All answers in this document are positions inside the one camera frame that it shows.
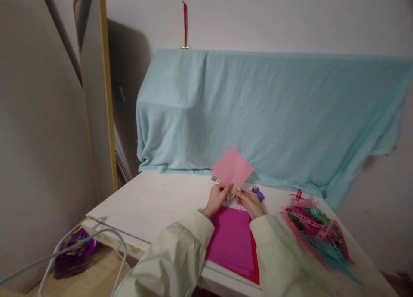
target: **gold frame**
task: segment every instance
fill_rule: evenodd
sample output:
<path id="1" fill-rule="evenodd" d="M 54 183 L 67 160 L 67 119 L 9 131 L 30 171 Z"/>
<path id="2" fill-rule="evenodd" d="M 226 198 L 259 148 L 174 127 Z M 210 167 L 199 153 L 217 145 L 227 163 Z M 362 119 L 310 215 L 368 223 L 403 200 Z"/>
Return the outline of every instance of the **gold frame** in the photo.
<path id="1" fill-rule="evenodd" d="M 77 43 L 78 43 L 78 50 L 79 50 L 79 64 L 80 64 L 80 75 L 83 81 L 83 70 L 82 70 L 82 60 L 80 57 L 80 42 L 79 42 L 79 33 L 78 33 L 78 25 L 77 25 L 77 18 L 76 18 L 76 2 L 78 0 L 73 1 L 73 12 L 75 14 L 75 24 L 76 24 L 76 34 L 77 34 Z M 118 190 L 117 184 L 117 169 L 116 169 L 116 148 L 115 148 L 115 135 L 114 135 L 114 119 L 113 119 L 113 103 L 112 103 L 112 84 L 111 84 L 111 67 L 110 67 L 110 58 L 109 58 L 109 37 L 108 37 L 108 19 L 106 16 L 106 0 L 99 0 L 99 12 L 100 12 L 100 29 L 102 35 L 102 55 L 103 55 L 103 70 L 105 76 L 105 93 L 106 93 L 106 112 L 108 115 L 108 132 L 109 132 L 109 147 L 111 153 L 111 166 L 112 166 L 112 182 L 113 182 L 113 192 Z M 97 191 L 97 199 L 100 203 L 102 201 L 99 192 L 99 184 L 96 175 L 96 162 L 95 162 L 95 155 L 93 152 L 92 146 L 92 135 L 90 132 L 90 122 L 89 122 L 89 115 L 87 110 L 87 100 L 86 100 L 86 91 L 84 86 L 82 85 L 83 95 L 85 98 L 85 107 L 86 107 L 86 118 L 87 118 L 87 125 L 89 131 L 89 140 L 90 140 L 90 147 L 92 149 L 92 160 L 93 160 L 93 168 L 94 168 L 94 176 L 95 176 L 95 183 L 96 183 L 96 191 Z"/>

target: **red tassel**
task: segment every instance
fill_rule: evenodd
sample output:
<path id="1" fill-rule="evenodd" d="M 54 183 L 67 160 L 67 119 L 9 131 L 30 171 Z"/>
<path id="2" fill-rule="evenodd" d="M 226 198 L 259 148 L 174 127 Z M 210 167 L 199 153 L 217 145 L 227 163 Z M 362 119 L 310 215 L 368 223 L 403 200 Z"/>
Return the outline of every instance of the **red tassel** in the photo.
<path id="1" fill-rule="evenodd" d="M 189 49 L 187 43 L 188 43 L 188 7 L 186 6 L 185 2 L 184 3 L 184 28 L 185 28 L 185 45 L 181 47 L 182 49 Z"/>

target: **purple paper punch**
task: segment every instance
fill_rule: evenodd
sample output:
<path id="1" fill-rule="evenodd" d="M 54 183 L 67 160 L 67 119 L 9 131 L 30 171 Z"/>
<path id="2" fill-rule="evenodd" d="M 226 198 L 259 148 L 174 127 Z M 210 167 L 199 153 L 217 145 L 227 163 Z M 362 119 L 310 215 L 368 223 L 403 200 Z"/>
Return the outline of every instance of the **purple paper punch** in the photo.
<path id="1" fill-rule="evenodd" d="M 259 190 L 258 186 L 254 185 L 253 188 L 251 189 L 251 192 L 257 194 L 259 202 L 262 202 L 264 200 L 264 195 L 262 192 Z"/>

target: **person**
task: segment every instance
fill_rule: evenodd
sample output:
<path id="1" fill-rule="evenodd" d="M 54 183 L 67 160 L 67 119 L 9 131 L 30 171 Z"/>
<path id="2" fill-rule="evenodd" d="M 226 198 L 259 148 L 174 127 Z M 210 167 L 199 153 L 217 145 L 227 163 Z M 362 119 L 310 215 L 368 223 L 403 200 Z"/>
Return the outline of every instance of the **person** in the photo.
<path id="1" fill-rule="evenodd" d="M 116 296 L 191 296 L 215 229 L 210 218 L 234 191 L 252 221 L 260 284 L 265 296 L 331 296 L 332 291 L 308 267 L 296 241 L 265 211 L 249 189 L 212 186 L 206 207 L 187 210 L 179 222 L 164 229 L 120 284 Z"/>

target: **magenta paper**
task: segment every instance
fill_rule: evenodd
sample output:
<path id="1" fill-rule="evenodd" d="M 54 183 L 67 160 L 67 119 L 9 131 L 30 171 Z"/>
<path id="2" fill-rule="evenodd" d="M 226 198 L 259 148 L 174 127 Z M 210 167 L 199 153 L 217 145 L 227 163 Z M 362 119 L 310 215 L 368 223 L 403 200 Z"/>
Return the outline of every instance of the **magenta paper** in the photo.
<path id="1" fill-rule="evenodd" d="M 231 182 L 234 187 L 241 187 L 253 171 L 254 168 L 232 146 L 211 168 L 210 173 L 215 175 L 225 187 Z"/>
<path id="2" fill-rule="evenodd" d="M 221 207 L 212 218 L 215 226 L 206 258 L 246 276 L 254 269 L 250 217 L 246 211 Z"/>

